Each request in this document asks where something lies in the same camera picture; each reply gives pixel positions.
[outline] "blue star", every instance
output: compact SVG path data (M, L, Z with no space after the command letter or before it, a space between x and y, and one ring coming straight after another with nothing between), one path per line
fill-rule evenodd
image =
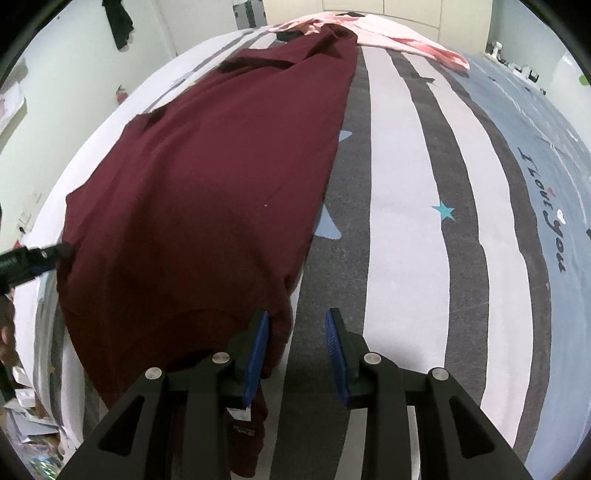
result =
M456 219L452 216L452 212L455 210L455 208L446 207L445 204L441 200L439 200L438 207L431 207L431 208L435 208L435 210L441 214L441 221L443 221L446 218L451 218L454 222L456 221Z

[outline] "bed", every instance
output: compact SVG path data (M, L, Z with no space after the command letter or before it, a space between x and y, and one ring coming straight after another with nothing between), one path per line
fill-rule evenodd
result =
M66 195L136 114L165 105L237 49L277 44L266 27L234 32L155 72L72 159L25 243L60 239ZM536 480L560 471L589 431L591 155L543 95L485 58L468 60L462 76L359 47L291 296L294 329L263 382L269 418L256 478L360 478L365 413L349 414L334 394L323 331L330 307L399 366L448 368ZM105 408L64 326L55 275L18 288L15 307L23 366L75 448ZM412 441L418 478L416 433Z

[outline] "pink shirt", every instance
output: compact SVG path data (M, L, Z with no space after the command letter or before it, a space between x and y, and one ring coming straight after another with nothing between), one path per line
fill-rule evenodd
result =
M470 70L470 64L459 53L423 37L412 28L377 15L350 17L331 12L306 15L271 28L271 32L299 30L305 35L319 33L322 25L342 25L357 35L357 43L369 47L383 47L422 55L459 72Z

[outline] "blue gripper pad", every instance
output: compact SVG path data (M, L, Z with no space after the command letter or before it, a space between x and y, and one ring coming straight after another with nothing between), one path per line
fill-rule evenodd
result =
M326 346L329 350L330 363L335 376L336 389L345 407L349 404L349 386L347 382L347 363L343 355L339 334L336 329L335 320L330 312L324 317L326 324Z
M256 389L261 380L262 362L265 359L265 351L267 350L267 340L269 339L269 314L263 312L259 322L254 344L252 346L251 356L248 359L248 366L246 367L244 375L244 392L242 393L242 401L247 407L252 403L252 399L256 395Z

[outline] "metal screw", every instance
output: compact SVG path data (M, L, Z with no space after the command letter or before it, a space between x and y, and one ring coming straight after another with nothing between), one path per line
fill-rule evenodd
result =
M370 352L363 356L363 360L365 360L365 363L367 364L377 365L382 361L382 357L380 357L377 353Z
M225 364L230 360L230 355L226 352L218 352L213 356L213 363L215 364Z
M431 375L435 380L444 381L449 378L449 373L444 368L434 368Z
M160 370L158 367L152 367L146 370L146 378L148 380L156 380L160 377L162 377L162 370Z

